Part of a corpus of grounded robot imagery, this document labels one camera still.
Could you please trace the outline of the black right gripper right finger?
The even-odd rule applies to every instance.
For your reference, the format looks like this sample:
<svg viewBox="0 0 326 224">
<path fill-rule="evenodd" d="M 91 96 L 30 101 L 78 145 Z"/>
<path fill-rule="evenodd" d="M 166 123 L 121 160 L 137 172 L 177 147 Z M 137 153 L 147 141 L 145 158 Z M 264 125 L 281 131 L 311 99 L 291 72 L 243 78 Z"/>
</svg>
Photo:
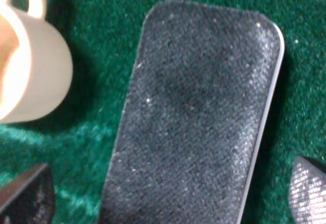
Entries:
<svg viewBox="0 0 326 224">
<path fill-rule="evenodd" d="M 311 157 L 295 158 L 289 186 L 295 223 L 325 223 L 325 164 Z"/>
</svg>

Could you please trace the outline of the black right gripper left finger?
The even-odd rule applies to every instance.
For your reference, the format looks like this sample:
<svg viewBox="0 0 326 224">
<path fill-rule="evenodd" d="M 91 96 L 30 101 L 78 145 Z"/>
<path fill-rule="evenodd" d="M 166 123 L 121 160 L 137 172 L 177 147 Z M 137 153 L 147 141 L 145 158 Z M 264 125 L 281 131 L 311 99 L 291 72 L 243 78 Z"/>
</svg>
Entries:
<svg viewBox="0 0 326 224">
<path fill-rule="evenodd" d="M 52 223 L 56 211 L 52 171 L 40 163 L 1 188 L 1 223 Z"/>
</svg>

